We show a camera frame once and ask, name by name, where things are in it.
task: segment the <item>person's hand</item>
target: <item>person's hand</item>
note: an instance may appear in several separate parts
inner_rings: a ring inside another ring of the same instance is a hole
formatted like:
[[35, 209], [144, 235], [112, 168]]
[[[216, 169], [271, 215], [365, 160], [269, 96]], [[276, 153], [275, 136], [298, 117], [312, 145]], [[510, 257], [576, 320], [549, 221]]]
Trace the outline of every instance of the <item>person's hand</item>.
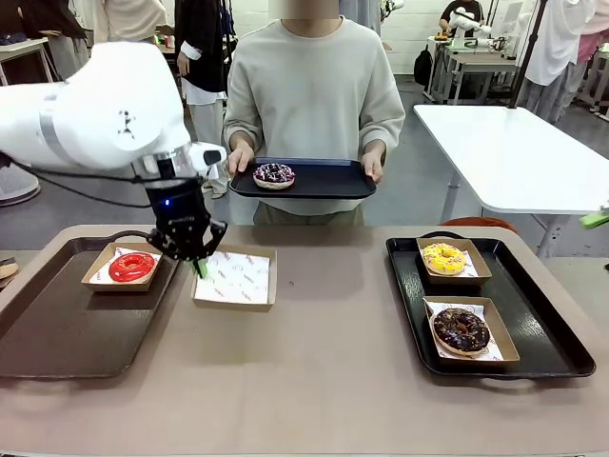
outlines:
[[41, 34], [46, 36], [61, 36], [61, 31], [59, 30], [39, 30]]
[[252, 160], [254, 160], [254, 149], [247, 142], [240, 142], [228, 156], [228, 174], [232, 177], [237, 171], [243, 173]]
[[178, 55], [178, 69], [180, 69], [180, 76], [188, 76], [190, 73], [190, 59], [183, 52]]
[[169, 24], [163, 24], [162, 26], [156, 26], [154, 29], [154, 33], [158, 33], [164, 36], [173, 36], [175, 35], [175, 28]]
[[363, 172], [366, 176], [372, 178], [374, 184], [380, 184], [383, 180], [383, 156], [386, 147], [384, 143], [379, 143], [373, 148], [370, 148], [362, 156]]

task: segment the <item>robot arm in background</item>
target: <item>robot arm in background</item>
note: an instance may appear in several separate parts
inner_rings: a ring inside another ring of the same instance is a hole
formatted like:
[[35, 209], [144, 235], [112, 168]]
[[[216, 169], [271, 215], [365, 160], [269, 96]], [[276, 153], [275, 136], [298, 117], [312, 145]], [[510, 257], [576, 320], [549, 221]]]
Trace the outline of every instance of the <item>robot arm in background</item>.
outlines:
[[480, 33], [480, 38], [488, 38], [492, 29], [474, 21], [474, 13], [467, 12], [464, 7], [458, 7], [450, 13], [450, 28], [456, 30], [455, 40], [462, 41], [467, 31], [473, 30]]
[[381, 21], [384, 21], [395, 10], [403, 8], [404, 0], [381, 0]]

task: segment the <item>paper donut box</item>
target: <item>paper donut box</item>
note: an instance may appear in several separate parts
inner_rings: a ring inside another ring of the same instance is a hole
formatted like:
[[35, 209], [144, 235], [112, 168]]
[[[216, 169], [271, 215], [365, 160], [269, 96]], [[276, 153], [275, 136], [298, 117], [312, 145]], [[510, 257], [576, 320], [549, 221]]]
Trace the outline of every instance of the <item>paper donut box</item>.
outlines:
[[418, 238], [417, 245], [419, 251], [424, 250], [428, 246], [445, 243], [453, 248], [457, 248], [463, 252], [467, 251], [472, 260], [472, 264], [476, 269], [477, 275], [473, 277], [446, 276], [435, 273], [429, 268], [424, 267], [427, 272], [427, 278], [431, 284], [440, 286], [482, 286], [486, 281], [493, 277], [491, 270], [488, 269], [486, 262], [476, 245], [471, 240], [456, 240], [454, 238]]
[[275, 304], [277, 295], [277, 251], [274, 248], [265, 248], [259, 246], [232, 246], [220, 245], [216, 251], [224, 254], [240, 254], [242, 256], [253, 256], [268, 259], [267, 261], [267, 276], [265, 282], [267, 285], [265, 303], [242, 303], [222, 301], [222, 299], [203, 299], [197, 298], [197, 287], [199, 278], [194, 275], [192, 281], [192, 290], [190, 298], [197, 308], [223, 309], [232, 311], [248, 311], [248, 312], [269, 312]]
[[433, 323], [431, 318], [434, 315], [433, 310], [427, 305], [428, 302], [434, 304], [454, 304], [454, 305], [473, 305], [483, 307], [484, 322], [488, 325], [488, 329], [494, 339], [494, 343], [501, 352], [502, 360], [476, 360], [475, 358], [462, 357], [460, 359], [449, 358], [438, 349], [438, 356], [443, 363], [446, 364], [475, 364], [479, 366], [496, 367], [501, 365], [513, 364], [519, 362], [521, 357], [518, 354], [514, 341], [510, 333], [503, 323], [503, 320], [495, 307], [495, 304], [490, 298], [481, 297], [423, 297], [425, 300], [425, 311], [427, 314], [427, 322], [429, 323], [430, 337], [435, 340]]
[[129, 283], [113, 283], [113, 284], [95, 284], [90, 280], [107, 262], [109, 262], [117, 248], [126, 248], [136, 250], [138, 252], [147, 252], [148, 254], [160, 255], [161, 252], [149, 245], [148, 243], [109, 243], [104, 250], [99, 254], [93, 265], [88, 269], [81, 283], [95, 292], [147, 292], [152, 284], [154, 275], [159, 269], [163, 257], [154, 264], [152, 271], [143, 278], [136, 279]]

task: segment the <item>beige table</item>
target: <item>beige table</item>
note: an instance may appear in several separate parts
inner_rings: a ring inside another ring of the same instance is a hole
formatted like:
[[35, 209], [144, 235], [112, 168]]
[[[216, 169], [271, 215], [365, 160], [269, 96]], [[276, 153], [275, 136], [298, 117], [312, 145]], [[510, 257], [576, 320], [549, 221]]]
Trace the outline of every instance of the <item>beige table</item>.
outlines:
[[45, 51], [45, 43], [49, 41], [48, 38], [40, 38], [39, 40], [28, 40], [23, 43], [15, 43], [14, 45], [0, 46], [0, 85], [7, 86], [9, 82], [2, 69], [2, 63], [8, 62], [9, 60], [16, 59], [23, 55], [32, 54], [38, 52], [40, 54], [40, 60], [42, 66], [45, 69], [45, 74], [50, 83], [53, 82], [53, 77], [50, 74], [49, 57]]
[[[0, 294], [0, 308], [69, 238], [125, 228], [62, 232]], [[609, 449], [607, 340], [511, 232], [455, 228], [507, 243], [591, 351], [597, 373], [532, 384], [443, 379], [422, 368], [384, 241], [431, 229], [231, 227], [229, 243], [277, 247], [270, 313], [195, 308], [191, 273], [181, 268], [123, 377], [0, 383], [0, 448], [106, 456]]]

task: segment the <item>donut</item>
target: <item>donut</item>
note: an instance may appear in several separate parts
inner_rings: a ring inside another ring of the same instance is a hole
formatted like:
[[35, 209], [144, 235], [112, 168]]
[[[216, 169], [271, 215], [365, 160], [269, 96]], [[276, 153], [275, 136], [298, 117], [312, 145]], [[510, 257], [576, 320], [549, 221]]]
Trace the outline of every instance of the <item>donut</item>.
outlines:
[[110, 264], [109, 274], [112, 281], [130, 283], [143, 278], [154, 268], [154, 257], [145, 252], [132, 252], [121, 255]]
[[478, 355], [491, 339], [486, 323], [473, 312], [449, 308], [432, 318], [434, 336], [446, 349], [459, 355]]
[[286, 165], [265, 164], [254, 171], [254, 182], [262, 189], [287, 189], [294, 184], [295, 180], [296, 173]]
[[422, 250], [425, 266], [446, 276], [454, 276], [465, 270], [465, 254], [445, 243], [430, 245]]

